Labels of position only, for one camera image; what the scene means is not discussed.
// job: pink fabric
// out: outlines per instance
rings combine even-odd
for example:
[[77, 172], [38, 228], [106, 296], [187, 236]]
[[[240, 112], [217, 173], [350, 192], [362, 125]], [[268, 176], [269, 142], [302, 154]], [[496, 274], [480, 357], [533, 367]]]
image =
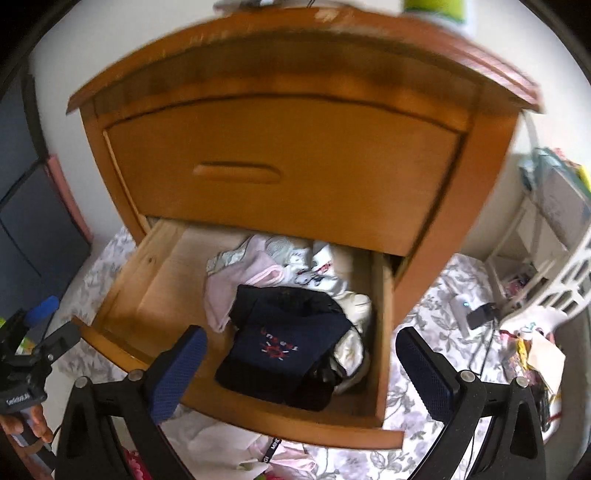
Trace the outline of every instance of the pink fabric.
[[[261, 435], [256, 442], [250, 445], [248, 452], [254, 458], [263, 458], [271, 442], [272, 439]], [[277, 447], [271, 458], [271, 467], [272, 471], [280, 477], [283, 474], [284, 477], [290, 478], [287, 472], [284, 474], [282, 467], [298, 470], [302, 473], [312, 472], [316, 467], [316, 461], [309, 453], [306, 453], [301, 443], [287, 442], [284, 440], [279, 444], [279, 447]]]
[[66, 208], [70, 213], [70, 216], [80, 229], [80, 232], [82, 233], [82, 235], [84, 235], [86, 241], [91, 244], [92, 233], [90, 231], [90, 228], [88, 228], [88, 225], [86, 224], [82, 214], [80, 213], [78, 204], [74, 200], [74, 196], [72, 195], [70, 186], [68, 185], [66, 177], [64, 176], [64, 172], [61, 169], [60, 162], [55, 155], [50, 155], [50, 157], [47, 159], [46, 173], [53, 180], [53, 183], [55, 184], [60, 194], [61, 201], [64, 202], [64, 205], [66, 205]]
[[148, 469], [144, 465], [142, 461], [142, 457], [139, 456], [138, 452], [130, 452], [127, 449], [124, 449], [125, 452], [125, 459], [127, 460], [127, 464], [131, 469], [131, 472], [134, 474], [135, 480], [152, 480], [152, 476], [148, 472]]
[[253, 236], [242, 260], [207, 278], [203, 307], [207, 323], [214, 331], [223, 332], [230, 320], [228, 314], [238, 285], [270, 287], [283, 280], [283, 267], [265, 253], [266, 241], [267, 238], [262, 235]]

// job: black garment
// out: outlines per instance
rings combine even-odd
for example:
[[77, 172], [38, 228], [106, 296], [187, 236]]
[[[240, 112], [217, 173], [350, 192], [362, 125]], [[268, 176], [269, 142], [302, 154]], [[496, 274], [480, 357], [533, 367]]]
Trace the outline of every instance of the black garment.
[[225, 388], [307, 410], [325, 408], [336, 385], [335, 345], [351, 328], [324, 292], [240, 285], [230, 311], [234, 345], [216, 372]]

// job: blue gripper pad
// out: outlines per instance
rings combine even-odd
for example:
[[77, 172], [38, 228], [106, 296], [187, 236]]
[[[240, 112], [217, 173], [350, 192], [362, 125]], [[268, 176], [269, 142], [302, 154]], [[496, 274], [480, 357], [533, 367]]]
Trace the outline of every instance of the blue gripper pad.
[[456, 370], [442, 354], [433, 352], [413, 327], [398, 332], [396, 355], [431, 418], [447, 424], [460, 391]]
[[32, 308], [25, 315], [24, 323], [27, 327], [33, 328], [37, 323], [46, 319], [52, 313], [55, 313], [60, 307], [60, 300], [57, 297], [51, 296], [43, 300], [35, 308]]
[[191, 325], [174, 347], [158, 355], [148, 368], [144, 392], [156, 425], [173, 416], [206, 352], [205, 330]]

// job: floral bedsheet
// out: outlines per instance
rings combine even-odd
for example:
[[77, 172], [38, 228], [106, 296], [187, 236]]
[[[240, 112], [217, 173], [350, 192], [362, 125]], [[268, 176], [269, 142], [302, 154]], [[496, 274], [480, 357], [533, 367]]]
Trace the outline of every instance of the floral bedsheet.
[[[73, 315], [91, 324], [102, 300], [110, 289], [117, 273], [135, 250], [135, 243], [129, 232], [123, 228], [110, 241], [93, 267], [86, 274], [81, 288], [69, 292], [51, 325], [51, 330], [67, 322]], [[466, 369], [471, 363], [480, 371], [485, 357], [486, 345], [481, 346], [482, 336], [490, 333], [486, 327], [476, 331], [473, 338], [462, 338], [454, 320], [449, 300], [459, 293], [468, 294], [481, 302], [492, 298], [488, 278], [483, 264], [461, 254], [454, 255], [440, 276], [431, 285], [418, 305], [408, 314], [397, 331], [414, 326], [425, 341], [436, 352], [443, 353], [457, 369]], [[406, 432], [404, 445], [400, 450], [361, 451], [339, 450], [317, 446], [305, 446], [315, 458], [314, 472], [290, 472], [294, 479], [309, 480], [402, 480], [408, 478], [426, 455], [441, 432], [443, 424], [431, 419], [405, 371], [394, 354], [392, 355], [386, 421], [384, 428]], [[486, 359], [482, 379], [506, 383], [500, 360], [501, 342], [493, 337], [491, 350]], [[79, 377], [86, 375], [93, 382], [123, 379], [125, 373], [109, 362], [85, 342], [80, 342], [56, 363], [63, 372]], [[488, 420], [482, 419], [474, 438], [476, 457], [480, 449]], [[472, 452], [470, 445], [458, 467], [454, 479], [463, 480]]]

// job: human hand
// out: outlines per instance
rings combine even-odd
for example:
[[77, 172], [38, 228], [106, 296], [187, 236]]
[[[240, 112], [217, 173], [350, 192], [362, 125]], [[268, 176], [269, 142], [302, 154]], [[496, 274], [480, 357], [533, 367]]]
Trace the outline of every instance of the human hand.
[[[43, 440], [45, 443], [50, 443], [53, 440], [53, 433], [51, 432], [50, 428], [47, 425], [47, 420], [45, 415], [43, 414], [43, 406], [36, 405], [30, 410], [31, 419], [33, 420], [33, 425], [31, 429], [35, 436], [39, 439]], [[51, 475], [48, 475], [44, 472], [44, 470], [39, 467], [35, 462], [33, 462], [27, 453], [26, 448], [21, 447], [11, 435], [19, 435], [23, 433], [24, 427], [21, 421], [13, 416], [10, 415], [0, 415], [0, 426], [4, 430], [4, 433], [8, 436], [8, 440], [12, 444], [12, 447], [15, 449], [17, 455], [22, 460], [24, 465], [27, 467], [31, 475], [36, 480], [52, 480]]]

